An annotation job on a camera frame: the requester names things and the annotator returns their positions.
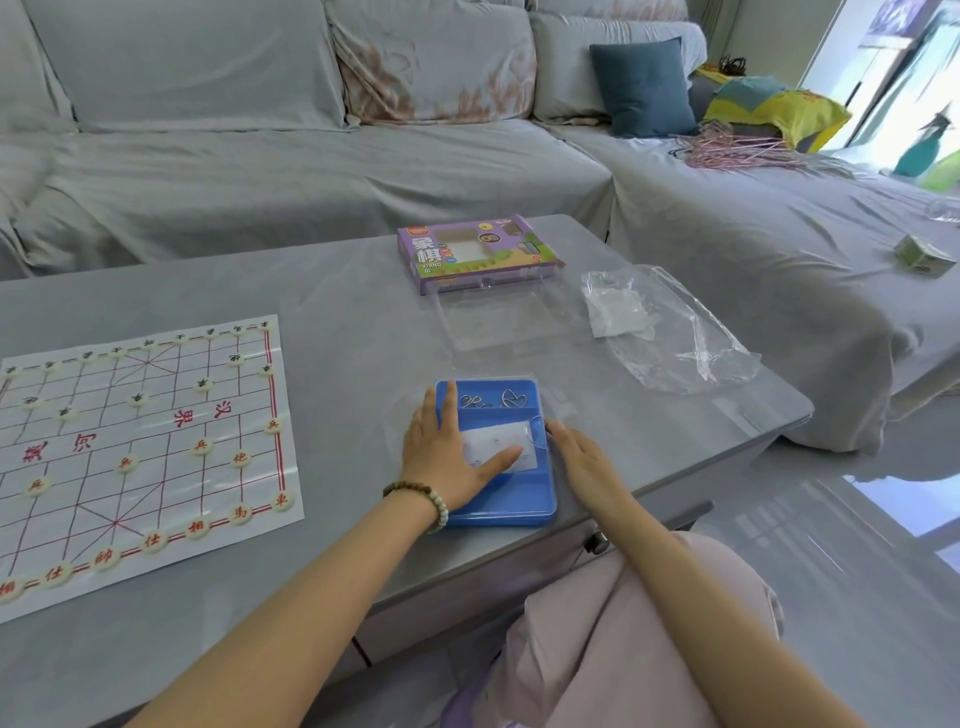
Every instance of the teal cushion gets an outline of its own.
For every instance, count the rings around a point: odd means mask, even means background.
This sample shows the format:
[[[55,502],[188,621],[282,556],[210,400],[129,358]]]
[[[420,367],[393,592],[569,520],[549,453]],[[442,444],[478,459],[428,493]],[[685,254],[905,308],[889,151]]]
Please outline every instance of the teal cushion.
[[[696,130],[678,37],[658,43],[591,45],[590,57],[613,136],[669,136]]]

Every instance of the blue tray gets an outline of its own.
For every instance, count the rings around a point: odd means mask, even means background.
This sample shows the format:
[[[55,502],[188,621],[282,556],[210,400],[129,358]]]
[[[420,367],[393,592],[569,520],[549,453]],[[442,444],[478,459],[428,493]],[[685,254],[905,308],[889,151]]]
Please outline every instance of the blue tray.
[[[503,394],[512,390],[515,399]],[[557,496],[546,444],[540,391],[533,379],[457,379],[460,430],[526,422],[537,448],[537,466],[522,473],[498,475],[463,508],[450,514],[450,526],[544,525],[557,512]],[[437,382],[437,417],[446,382]],[[479,397],[489,407],[463,406],[464,397]]]

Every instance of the floor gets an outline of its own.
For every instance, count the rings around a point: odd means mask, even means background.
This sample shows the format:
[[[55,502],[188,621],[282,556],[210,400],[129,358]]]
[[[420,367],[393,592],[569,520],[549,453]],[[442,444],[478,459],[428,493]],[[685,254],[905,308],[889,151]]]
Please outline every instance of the floor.
[[[694,530],[777,592],[784,640],[878,728],[960,715],[960,397],[891,425],[876,457],[775,443]],[[322,693],[309,728],[422,728],[481,673],[515,615]]]

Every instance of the drawer handle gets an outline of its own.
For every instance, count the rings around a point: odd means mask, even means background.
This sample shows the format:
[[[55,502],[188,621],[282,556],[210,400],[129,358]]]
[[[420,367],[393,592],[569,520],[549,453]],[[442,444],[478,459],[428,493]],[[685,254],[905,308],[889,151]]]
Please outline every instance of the drawer handle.
[[[603,531],[597,531],[584,541],[584,551],[594,556],[605,553],[608,548],[610,548],[610,539],[604,535]]]

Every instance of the coffee table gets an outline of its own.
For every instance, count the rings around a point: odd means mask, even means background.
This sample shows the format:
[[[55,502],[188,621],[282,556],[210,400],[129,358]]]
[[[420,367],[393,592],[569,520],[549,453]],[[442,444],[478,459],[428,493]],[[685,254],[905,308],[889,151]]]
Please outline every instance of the coffee table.
[[[566,261],[560,276],[571,286],[585,271],[627,265],[566,216],[531,223]],[[280,319],[305,520],[0,625],[0,725],[85,728],[154,697],[380,498],[396,477],[400,423],[436,379],[535,376],[548,413],[589,432],[641,502],[675,525],[812,414],[766,369],[713,394],[652,392],[602,340],[563,355],[547,346],[513,360],[464,359],[392,236],[5,282],[0,355],[265,313]],[[358,632],[372,659],[396,651],[377,641],[404,631],[389,615],[416,619],[403,607],[418,595],[457,584],[479,596],[464,579],[501,567],[527,574],[520,554],[550,561],[550,545],[594,529],[554,462],[560,506],[549,527],[448,531],[415,546]],[[351,653],[340,673],[362,667]]]

